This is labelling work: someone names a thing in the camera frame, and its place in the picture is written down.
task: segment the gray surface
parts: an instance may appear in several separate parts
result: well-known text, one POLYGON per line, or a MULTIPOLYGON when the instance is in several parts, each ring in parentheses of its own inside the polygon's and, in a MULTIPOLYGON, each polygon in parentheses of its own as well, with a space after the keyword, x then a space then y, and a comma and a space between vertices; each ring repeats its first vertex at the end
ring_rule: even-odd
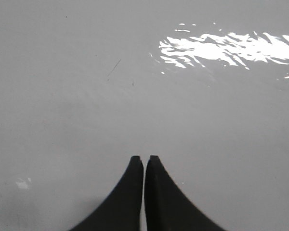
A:
POLYGON ((289 231, 283 35, 289 0, 0 0, 0 231, 67 230, 151 154, 225 229, 289 231), (279 59, 160 57, 167 37, 254 31, 279 59))

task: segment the scratch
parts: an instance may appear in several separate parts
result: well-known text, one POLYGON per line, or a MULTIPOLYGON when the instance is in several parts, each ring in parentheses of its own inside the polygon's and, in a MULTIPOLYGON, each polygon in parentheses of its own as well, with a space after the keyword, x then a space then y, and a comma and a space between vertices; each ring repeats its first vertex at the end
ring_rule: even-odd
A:
POLYGON ((121 61, 121 59, 119 59, 119 61, 118 61, 117 64, 114 66, 114 68, 112 68, 111 72, 109 72, 109 74, 107 75, 107 77, 110 76, 111 73, 116 69, 116 67, 117 67, 117 65, 120 63, 120 61, 121 61))

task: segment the gray floor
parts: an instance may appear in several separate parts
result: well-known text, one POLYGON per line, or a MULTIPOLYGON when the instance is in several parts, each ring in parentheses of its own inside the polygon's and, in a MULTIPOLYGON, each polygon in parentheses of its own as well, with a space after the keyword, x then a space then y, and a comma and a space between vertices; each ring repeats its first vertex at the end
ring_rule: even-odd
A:
POLYGON ((0 0, 0 231, 68 230, 151 154, 225 229, 289 231, 289 0, 0 0))

